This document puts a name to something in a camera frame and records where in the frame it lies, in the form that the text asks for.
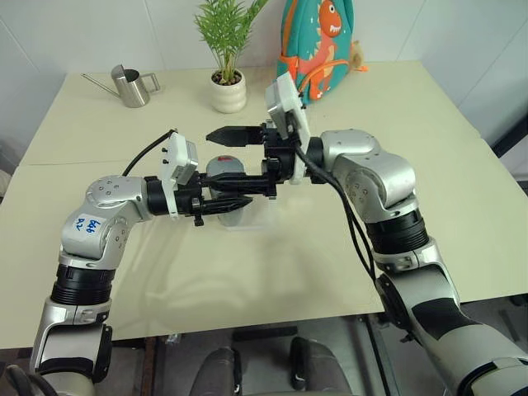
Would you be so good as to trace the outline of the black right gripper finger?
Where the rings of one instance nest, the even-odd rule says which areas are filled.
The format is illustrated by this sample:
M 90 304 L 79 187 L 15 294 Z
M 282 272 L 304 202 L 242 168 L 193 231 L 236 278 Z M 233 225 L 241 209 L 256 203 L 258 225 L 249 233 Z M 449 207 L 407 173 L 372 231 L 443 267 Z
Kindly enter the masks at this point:
M 245 147 L 262 144 L 263 133 L 258 125 L 224 126 L 207 134 L 205 139 L 225 147 Z
M 242 195 L 267 195 L 268 180 L 258 176 L 241 177 L 233 180 L 233 188 Z

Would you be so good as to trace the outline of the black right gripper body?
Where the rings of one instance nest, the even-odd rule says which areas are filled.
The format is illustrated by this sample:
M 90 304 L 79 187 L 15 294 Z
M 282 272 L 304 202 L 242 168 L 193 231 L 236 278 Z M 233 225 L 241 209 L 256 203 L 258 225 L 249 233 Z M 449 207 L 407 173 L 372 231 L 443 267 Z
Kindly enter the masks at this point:
M 266 197 L 276 197 L 276 185 L 289 181 L 295 169 L 295 151 L 289 140 L 283 140 L 272 120 L 261 124 L 264 159 L 262 175 L 267 178 Z

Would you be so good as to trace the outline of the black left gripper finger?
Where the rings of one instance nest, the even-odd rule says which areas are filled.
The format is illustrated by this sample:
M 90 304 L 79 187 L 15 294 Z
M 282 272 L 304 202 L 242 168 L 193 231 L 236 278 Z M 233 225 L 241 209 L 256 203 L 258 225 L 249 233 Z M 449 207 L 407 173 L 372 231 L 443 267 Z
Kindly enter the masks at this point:
M 242 174 L 219 174 L 201 178 L 202 186 L 224 192 L 241 191 L 247 185 L 247 182 L 247 178 Z
M 248 196 L 227 196 L 213 200 L 204 200 L 200 204 L 200 212 L 203 215 L 219 215 L 242 209 L 252 203 Z

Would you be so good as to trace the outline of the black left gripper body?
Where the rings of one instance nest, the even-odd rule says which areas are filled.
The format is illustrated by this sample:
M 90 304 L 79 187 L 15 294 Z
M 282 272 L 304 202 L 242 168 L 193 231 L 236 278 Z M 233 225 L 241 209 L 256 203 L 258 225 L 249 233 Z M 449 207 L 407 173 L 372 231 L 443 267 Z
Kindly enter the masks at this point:
M 194 172 L 190 180 L 185 184 L 176 184 L 175 199 L 177 212 L 180 215 L 194 218 L 194 225 L 200 227 L 204 225 L 202 185 L 200 174 Z

